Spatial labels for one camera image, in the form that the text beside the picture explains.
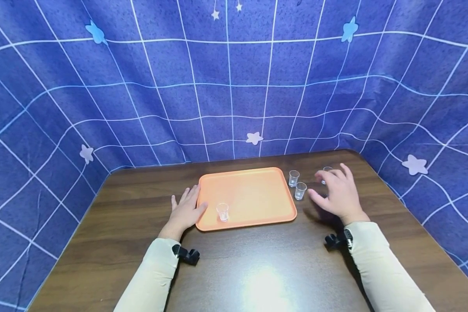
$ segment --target long sleeve shirt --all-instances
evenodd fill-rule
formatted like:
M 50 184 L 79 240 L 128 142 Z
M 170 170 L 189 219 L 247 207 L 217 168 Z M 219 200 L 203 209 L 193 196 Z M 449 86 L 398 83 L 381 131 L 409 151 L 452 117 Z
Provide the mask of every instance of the long sleeve shirt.
M 366 294 L 376 312 L 433 312 L 381 232 L 373 222 L 345 227 L 353 237 L 350 253 L 359 269 Z M 155 239 L 139 269 L 123 292 L 115 312 L 161 312 L 165 309 L 178 259 L 171 239 Z

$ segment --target light blue star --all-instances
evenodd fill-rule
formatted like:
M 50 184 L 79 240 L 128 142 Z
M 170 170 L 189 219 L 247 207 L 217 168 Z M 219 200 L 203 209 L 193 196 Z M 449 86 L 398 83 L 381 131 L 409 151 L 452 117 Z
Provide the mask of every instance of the light blue star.
M 103 42 L 104 45 L 108 45 L 108 42 L 104 38 L 104 32 L 97 27 L 93 20 L 90 20 L 90 25 L 85 25 L 85 28 L 92 34 L 94 42 L 97 43 L 97 45 L 101 42 Z
M 350 23 L 343 24 L 343 36 L 341 36 L 341 42 L 347 40 L 348 42 L 352 42 L 352 38 L 355 32 L 359 29 L 359 25 L 355 23 L 355 16 L 352 17 Z

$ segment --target glass on tray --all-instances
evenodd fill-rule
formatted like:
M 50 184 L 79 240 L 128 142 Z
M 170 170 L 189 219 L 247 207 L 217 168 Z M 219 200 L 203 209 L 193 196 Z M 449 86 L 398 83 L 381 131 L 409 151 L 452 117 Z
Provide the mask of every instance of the glass on tray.
M 229 220 L 229 205 L 225 203 L 220 203 L 217 205 L 217 213 L 220 217 L 220 221 L 225 222 Z

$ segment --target finger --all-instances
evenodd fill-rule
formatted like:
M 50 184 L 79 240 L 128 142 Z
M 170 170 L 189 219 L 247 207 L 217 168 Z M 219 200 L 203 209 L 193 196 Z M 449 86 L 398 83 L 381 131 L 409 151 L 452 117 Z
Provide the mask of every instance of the finger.
M 197 207 L 194 212 L 196 213 L 197 215 L 197 219 L 196 219 L 196 222 L 200 219 L 200 217 L 202 216 L 202 214 L 205 213 L 205 210 L 208 208 L 208 203 L 207 202 L 204 202 L 204 203 L 201 203 L 201 205 L 199 207 Z
M 343 174 L 343 171 L 339 169 L 333 169 L 333 170 L 330 170 L 329 172 L 337 176 L 339 179 L 346 180 L 345 174 Z
M 345 171 L 345 176 L 347 179 L 353 181 L 354 175 L 352 174 L 352 170 L 350 170 L 350 168 L 348 168 L 345 164 L 340 164 L 340 166 L 343 168 L 343 171 Z
M 184 194 L 182 194 L 182 197 L 180 198 L 179 204 L 181 204 L 182 201 L 184 201 L 187 198 L 187 195 L 189 194 L 189 190 L 190 190 L 190 188 L 188 188 L 188 187 L 185 188 Z
M 175 195 L 172 195 L 172 211 L 177 207 L 177 200 L 175 200 Z
M 197 201 L 199 194 L 200 194 L 200 186 L 195 185 L 192 187 L 191 191 L 189 192 L 187 199 L 192 200 L 192 201 Z
M 323 198 L 316 191 L 312 190 L 312 188 L 309 188 L 307 193 L 309 193 L 310 199 L 313 200 L 314 203 L 318 204 L 322 209 L 328 210 L 328 198 Z
M 334 183 L 339 180 L 338 177 L 336 177 L 334 174 L 330 173 L 329 171 L 324 171 L 324 170 L 317 171 L 314 176 L 317 178 L 318 182 L 325 180 L 326 184 Z

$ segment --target star shape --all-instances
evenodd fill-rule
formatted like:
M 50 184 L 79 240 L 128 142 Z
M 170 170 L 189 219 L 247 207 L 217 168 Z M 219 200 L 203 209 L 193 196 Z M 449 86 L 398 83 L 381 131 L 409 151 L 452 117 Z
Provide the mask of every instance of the star shape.
M 263 137 L 260 136 L 260 132 L 247 133 L 246 135 L 248 137 L 246 142 L 247 143 L 252 143 L 253 145 L 257 145 L 258 142 L 263 140 Z
M 81 145 L 80 156 L 85 159 L 85 164 L 89 164 L 90 161 L 94 161 L 94 157 L 92 156 L 93 151 L 93 147 L 87 148 L 85 144 Z
M 94 42 L 97 43 L 97 45 L 101 42 L 104 43 L 104 45 L 108 45 L 108 42 L 104 38 L 104 32 L 97 27 L 93 20 L 90 20 L 90 25 L 85 25 L 85 29 L 92 34 Z
M 417 159 L 413 155 L 407 155 L 407 161 L 402 161 L 402 165 L 406 168 L 409 168 L 409 174 L 414 176 L 418 173 L 427 174 L 428 170 L 425 168 L 426 160 Z
M 215 9 L 213 9 L 213 13 L 211 14 L 211 16 L 213 16 L 213 20 L 220 20 L 220 17 L 218 17 L 219 13 L 220 13 L 219 11 L 216 11 Z
M 348 41 L 349 43 L 352 42 L 352 38 L 355 32 L 359 29 L 359 25 L 355 23 L 355 16 L 352 17 L 350 23 L 343 24 L 343 36 L 341 36 L 341 42 Z

